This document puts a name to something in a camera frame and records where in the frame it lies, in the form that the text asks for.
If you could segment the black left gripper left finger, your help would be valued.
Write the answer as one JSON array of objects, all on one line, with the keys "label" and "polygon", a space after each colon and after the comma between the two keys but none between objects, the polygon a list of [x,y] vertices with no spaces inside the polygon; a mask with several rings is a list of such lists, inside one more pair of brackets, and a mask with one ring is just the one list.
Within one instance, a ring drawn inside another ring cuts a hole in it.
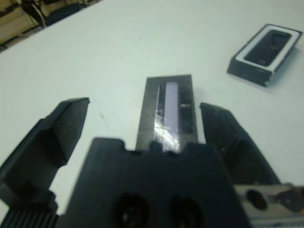
[{"label": "black left gripper left finger", "polygon": [[65,100],[40,119],[0,167],[0,198],[9,207],[55,207],[50,185],[84,127],[87,97]]}]

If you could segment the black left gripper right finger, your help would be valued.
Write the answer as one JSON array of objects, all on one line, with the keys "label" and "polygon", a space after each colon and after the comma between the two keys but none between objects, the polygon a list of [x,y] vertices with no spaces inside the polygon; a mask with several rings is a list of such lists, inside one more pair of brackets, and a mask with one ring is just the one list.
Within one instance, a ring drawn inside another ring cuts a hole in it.
[{"label": "black left gripper right finger", "polygon": [[275,185],[280,180],[234,115],[222,107],[201,103],[207,144],[219,152],[235,184]]}]

